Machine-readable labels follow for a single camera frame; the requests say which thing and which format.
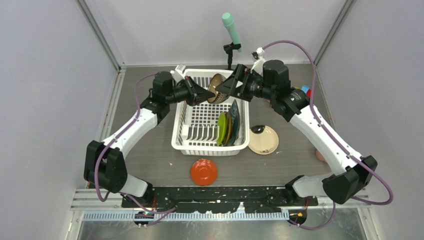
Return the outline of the teal square plate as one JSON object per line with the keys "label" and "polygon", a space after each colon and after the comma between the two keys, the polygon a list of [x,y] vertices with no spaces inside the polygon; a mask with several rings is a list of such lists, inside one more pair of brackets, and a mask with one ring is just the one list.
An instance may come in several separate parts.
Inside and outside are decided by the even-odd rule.
{"label": "teal square plate", "polygon": [[229,140],[227,141],[227,146],[231,147],[235,144],[235,141],[238,138],[238,134],[240,130],[240,113],[239,113],[239,106],[236,100],[232,102],[228,112],[231,118],[231,133],[229,134]]}

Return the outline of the green plastic plate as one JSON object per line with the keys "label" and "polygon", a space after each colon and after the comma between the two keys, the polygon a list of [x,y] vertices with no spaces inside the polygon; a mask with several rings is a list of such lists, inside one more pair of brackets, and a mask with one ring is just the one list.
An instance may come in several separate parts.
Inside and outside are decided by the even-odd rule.
{"label": "green plastic plate", "polygon": [[229,123],[229,113],[227,111],[221,112],[218,117],[217,127],[218,127],[218,135],[216,144],[222,145],[227,135],[228,131],[228,123]]}

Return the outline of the yellow patterned plate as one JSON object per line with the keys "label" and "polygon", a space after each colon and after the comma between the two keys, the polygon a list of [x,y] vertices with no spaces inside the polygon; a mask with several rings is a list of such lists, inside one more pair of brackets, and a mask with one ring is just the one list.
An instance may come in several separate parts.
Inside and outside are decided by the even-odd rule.
{"label": "yellow patterned plate", "polygon": [[228,146],[231,135],[232,135],[232,131],[233,131],[233,119],[229,111],[226,112],[226,117],[227,117],[227,130],[226,130],[226,136],[223,142],[224,146]]}

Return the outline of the white patterned bowl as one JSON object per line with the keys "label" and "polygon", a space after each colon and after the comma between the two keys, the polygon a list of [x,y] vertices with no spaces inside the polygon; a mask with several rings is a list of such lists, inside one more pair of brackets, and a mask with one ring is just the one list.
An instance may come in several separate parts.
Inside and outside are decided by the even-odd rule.
{"label": "white patterned bowl", "polygon": [[276,131],[268,125],[255,125],[250,128],[248,147],[259,155],[273,153],[279,146]]}

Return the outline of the cream pink cup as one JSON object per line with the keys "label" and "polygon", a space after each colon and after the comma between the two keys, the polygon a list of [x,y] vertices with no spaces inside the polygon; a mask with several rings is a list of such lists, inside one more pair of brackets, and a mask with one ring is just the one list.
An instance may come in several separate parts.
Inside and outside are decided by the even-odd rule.
{"label": "cream pink cup", "polygon": [[315,156],[318,160],[325,163],[327,162],[326,159],[323,157],[323,155],[317,149],[315,150]]}

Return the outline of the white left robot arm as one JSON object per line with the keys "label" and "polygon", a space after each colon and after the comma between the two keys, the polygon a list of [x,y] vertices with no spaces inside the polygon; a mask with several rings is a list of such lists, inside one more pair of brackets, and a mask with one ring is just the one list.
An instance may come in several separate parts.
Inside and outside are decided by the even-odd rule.
{"label": "white left robot arm", "polygon": [[[153,202],[151,183],[128,173],[125,158],[136,143],[154,129],[170,112],[170,105],[185,102],[196,106],[214,93],[199,86],[191,76],[176,81],[169,71],[152,74],[152,87],[147,98],[140,101],[136,96],[134,115],[115,133],[102,141],[91,141],[86,149],[83,177],[93,184],[100,201],[107,200],[110,193],[134,196],[141,207]],[[101,189],[107,191],[102,195]]]}

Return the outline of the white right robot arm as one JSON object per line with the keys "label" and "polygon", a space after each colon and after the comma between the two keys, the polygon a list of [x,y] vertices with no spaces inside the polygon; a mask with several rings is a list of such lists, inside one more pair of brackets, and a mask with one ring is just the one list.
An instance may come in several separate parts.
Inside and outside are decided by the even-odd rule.
{"label": "white right robot arm", "polygon": [[289,69],[281,60],[266,61],[262,74],[238,64],[215,89],[248,102],[253,97],[270,101],[272,109],[300,130],[326,159],[330,173],[299,175],[285,185],[285,198],[291,205],[299,205],[306,197],[313,196],[327,196],[341,205],[370,182],[372,175],[367,168],[377,168],[375,158],[363,157],[355,150],[345,153],[335,143],[334,140],[338,140],[342,146],[347,146],[310,104],[307,94],[291,86]]}

